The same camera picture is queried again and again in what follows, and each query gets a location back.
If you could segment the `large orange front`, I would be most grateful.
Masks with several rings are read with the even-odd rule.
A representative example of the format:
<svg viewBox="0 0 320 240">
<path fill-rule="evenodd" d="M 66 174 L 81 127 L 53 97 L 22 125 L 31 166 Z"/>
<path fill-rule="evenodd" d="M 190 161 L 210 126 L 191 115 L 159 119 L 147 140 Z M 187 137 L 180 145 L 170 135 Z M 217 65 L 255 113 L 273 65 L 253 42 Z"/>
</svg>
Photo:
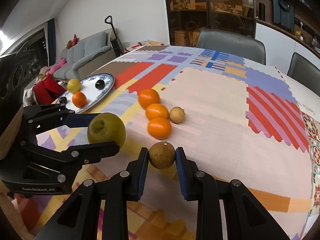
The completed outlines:
<svg viewBox="0 0 320 240">
<path fill-rule="evenodd" d="M 87 105 L 87 98 L 83 92 L 75 92 L 72 96 L 72 103 L 77 108 L 83 108 Z"/>
</svg>

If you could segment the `dark plum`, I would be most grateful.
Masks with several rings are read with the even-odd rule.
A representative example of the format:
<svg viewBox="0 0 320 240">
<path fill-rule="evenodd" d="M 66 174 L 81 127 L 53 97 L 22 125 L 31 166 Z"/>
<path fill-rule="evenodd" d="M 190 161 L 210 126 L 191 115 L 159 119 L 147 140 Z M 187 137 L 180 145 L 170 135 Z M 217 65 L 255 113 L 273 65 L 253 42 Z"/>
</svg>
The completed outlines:
<svg viewBox="0 0 320 240">
<path fill-rule="evenodd" d="M 95 88 L 98 90 L 102 90 L 104 89 L 104 87 L 105 87 L 105 81 L 103 79 L 100 79 L 95 83 Z"/>
<path fill-rule="evenodd" d="M 62 96 L 59 98 L 59 103 L 60 104 L 66 104 L 67 103 L 67 98 L 65 96 Z"/>
</svg>

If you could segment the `green apple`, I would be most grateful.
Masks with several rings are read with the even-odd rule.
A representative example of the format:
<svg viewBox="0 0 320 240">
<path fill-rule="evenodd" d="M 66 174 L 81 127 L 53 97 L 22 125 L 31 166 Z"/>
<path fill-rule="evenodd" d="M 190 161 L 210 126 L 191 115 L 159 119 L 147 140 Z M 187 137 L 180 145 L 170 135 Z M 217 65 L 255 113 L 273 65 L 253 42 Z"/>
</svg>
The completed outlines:
<svg viewBox="0 0 320 240">
<path fill-rule="evenodd" d="M 126 128 L 117 115 L 101 113 L 89 123 L 87 139 L 90 144 L 114 141 L 122 148 L 126 140 Z"/>
</svg>

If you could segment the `yellow-green pear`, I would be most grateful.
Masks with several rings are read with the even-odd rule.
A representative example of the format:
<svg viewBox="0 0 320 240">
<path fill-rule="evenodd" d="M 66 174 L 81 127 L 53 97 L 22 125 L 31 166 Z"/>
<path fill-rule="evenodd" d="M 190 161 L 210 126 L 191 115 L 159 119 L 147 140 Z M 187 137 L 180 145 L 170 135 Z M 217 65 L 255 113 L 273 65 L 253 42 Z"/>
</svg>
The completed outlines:
<svg viewBox="0 0 320 240">
<path fill-rule="evenodd" d="M 78 79 L 70 79 L 67 83 L 67 90 L 74 94 L 81 89 L 81 82 Z"/>
</svg>

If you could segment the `orange mandarin back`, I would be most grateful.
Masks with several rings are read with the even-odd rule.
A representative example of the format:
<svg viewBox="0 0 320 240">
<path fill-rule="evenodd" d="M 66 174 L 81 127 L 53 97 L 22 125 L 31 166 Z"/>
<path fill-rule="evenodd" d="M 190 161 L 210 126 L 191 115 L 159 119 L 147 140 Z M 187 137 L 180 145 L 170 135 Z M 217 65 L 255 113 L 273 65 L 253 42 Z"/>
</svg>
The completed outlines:
<svg viewBox="0 0 320 240">
<path fill-rule="evenodd" d="M 159 93 L 154 89 L 144 89 L 138 93 L 138 103 L 143 109 L 146 109 L 153 103 L 160 103 Z"/>
</svg>

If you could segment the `orange mandarin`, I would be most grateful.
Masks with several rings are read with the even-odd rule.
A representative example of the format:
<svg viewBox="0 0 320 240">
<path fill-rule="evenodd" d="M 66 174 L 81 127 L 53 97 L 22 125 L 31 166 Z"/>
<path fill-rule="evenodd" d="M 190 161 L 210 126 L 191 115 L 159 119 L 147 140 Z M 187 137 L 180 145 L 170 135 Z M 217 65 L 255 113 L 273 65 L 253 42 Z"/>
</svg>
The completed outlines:
<svg viewBox="0 0 320 240">
<path fill-rule="evenodd" d="M 152 120 L 155 118 L 164 118 L 167 119 L 169 116 L 169 111 L 167 107 L 160 103 L 152 103 L 148 105 L 145 109 L 145 115 L 148 120 Z"/>
<path fill-rule="evenodd" d="M 147 131 L 156 139 L 165 139 L 171 135 L 172 126 L 165 118 L 154 118 L 149 121 Z"/>
<path fill-rule="evenodd" d="M 138 93 L 138 103 L 143 109 L 146 109 L 153 103 L 160 103 L 159 93 L 154 89 L 144 89 Z"/>
</svg>

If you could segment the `brown kiwi front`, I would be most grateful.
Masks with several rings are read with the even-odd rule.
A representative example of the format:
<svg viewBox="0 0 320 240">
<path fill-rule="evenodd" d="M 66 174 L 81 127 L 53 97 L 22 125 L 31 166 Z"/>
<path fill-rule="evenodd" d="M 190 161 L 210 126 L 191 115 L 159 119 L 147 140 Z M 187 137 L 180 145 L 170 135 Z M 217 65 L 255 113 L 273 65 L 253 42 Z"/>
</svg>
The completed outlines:
<svg viewBox="0 0 320 240">
<path fill-rule="evenodd" d="M 171 143 L 160 141 L 153 144 L 149 149 L 149 161 L 159 170 L 164 170 L 173 165 L 176 153 Z"/>
</svg>

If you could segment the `brown kiwi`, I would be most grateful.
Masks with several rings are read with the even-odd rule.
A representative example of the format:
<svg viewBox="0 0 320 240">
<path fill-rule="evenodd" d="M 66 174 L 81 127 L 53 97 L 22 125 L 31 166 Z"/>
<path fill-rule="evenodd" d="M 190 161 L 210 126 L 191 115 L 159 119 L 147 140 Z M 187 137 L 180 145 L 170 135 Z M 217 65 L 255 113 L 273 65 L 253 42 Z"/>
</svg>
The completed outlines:
<svg viewBox="0 0 320 240">
<path fill-rule="evenodd" d="M 175 123 L 179 124 L 185 120 L 185 111 L 181 107 L 173 107 L 169 113 L 170 120 Z"/>
<path fill-rule="evenodd" d="M 149 149 L 149 161 L 159 170 L 164 170 L 173 165 L 176 153 L 171 143 L 160 141 L 153 144 Z"/>
</svg>

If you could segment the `orange mandarin front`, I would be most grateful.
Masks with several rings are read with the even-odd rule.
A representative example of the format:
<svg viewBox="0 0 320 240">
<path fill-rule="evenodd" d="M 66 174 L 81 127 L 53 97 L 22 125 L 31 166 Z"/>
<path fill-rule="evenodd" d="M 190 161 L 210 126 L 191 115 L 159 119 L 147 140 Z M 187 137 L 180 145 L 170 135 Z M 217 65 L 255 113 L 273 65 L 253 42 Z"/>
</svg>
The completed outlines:
<svg viewBox="0 0 320 240">
<path fill-rule="evenodd" d="M 156 139 L 165 139 L 171 135 L 172 126 L 165 118 L 154 118 L 149 121 L 147 131 Z"/>
</svg>

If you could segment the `brown kiwi back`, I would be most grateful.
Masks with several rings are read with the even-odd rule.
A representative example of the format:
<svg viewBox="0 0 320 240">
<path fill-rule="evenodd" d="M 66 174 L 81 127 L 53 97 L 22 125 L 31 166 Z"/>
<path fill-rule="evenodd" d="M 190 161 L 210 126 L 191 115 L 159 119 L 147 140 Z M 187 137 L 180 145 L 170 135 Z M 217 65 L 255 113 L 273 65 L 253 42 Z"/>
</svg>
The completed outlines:
<svg viewBox="0 0 320 240">
<path fill-rule="evenodd" d="M 179 124 L 185 120 L 185 111 L 181 107 L 173 107 L 169 113 L 170 120 L 175 123 Z"/>
</svg>

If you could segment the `red cloth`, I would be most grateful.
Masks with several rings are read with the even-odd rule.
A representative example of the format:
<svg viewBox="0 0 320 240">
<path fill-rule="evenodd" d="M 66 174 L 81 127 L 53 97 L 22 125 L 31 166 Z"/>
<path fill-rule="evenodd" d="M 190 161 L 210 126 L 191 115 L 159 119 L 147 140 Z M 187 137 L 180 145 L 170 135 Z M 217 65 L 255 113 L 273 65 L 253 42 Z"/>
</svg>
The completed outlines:
<svg viewBox="0 0 320 240">
<path fill-rule="evenodd" d="M 66 89 L 58 84 L 51 74 L 48 74 L 33 87 L 33 92 L 39 105 L 51 104 L 65 91 Z"/>
</svg>

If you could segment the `pink plush toy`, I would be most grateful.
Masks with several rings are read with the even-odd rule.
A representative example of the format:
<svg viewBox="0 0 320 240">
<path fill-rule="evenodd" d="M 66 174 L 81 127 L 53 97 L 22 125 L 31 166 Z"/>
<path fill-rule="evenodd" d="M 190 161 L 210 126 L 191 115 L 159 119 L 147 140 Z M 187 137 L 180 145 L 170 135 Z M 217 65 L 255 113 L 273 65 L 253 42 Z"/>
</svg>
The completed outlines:
<svg viewBox="0 0 320 240">
<path fill-rule="evenodd" d="M 58 63 L 49 67 L 49 70 L 46 72 L 46 74 L 53 75 L 57 70 L 64 67 L 66 64 L 67 60 L 64 57 L 62 57 L 61 59 L 59 59 Z"/>
</svg>

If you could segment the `floral patterned mat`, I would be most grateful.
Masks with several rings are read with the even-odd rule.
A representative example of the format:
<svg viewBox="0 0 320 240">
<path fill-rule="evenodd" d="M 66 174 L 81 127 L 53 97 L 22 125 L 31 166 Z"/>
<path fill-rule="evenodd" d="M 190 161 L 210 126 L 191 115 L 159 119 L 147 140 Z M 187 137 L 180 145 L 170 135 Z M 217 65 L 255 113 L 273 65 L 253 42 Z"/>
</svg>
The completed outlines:
<svg viewBox="0 0 320 240">
<path fill-rule="evenodd" d="M 306 135 L 309 140 L 309 154 L 312 164 L 312 191 L 311 191 L 311 210 L 310 215 L 319 215 L 319 122 L 308 114 L 301 113 L 304 121 Z"/>
</svg>

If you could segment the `grey chair right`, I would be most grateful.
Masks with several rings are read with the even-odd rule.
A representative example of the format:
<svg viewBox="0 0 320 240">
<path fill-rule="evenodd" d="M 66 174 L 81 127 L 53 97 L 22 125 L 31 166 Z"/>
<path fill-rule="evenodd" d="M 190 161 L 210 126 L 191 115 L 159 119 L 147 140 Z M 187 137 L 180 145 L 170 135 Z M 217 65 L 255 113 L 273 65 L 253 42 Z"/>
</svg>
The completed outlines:
<svg viewBox="0 0 320 240">
<path fill-rule="evenodd" d="M 319 86 L 319 69 L 305 57 L 294 52 L 287 76 L 293 78 L 309 89 Z"/>
</svg>

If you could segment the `dark glass cabinet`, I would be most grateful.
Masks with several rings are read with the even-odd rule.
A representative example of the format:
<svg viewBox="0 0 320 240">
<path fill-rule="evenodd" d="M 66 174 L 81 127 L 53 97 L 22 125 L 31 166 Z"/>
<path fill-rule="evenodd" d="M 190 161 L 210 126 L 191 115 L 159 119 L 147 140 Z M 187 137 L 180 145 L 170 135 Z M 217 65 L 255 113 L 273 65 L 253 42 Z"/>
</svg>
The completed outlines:
<svg viewBox="0 0 320 240">
<path fill-rule="evenodd" d="M 194 47 L 204 28 L 255 36 L 254 0 L 165 0 L 171 45 Z"/>
</svg>

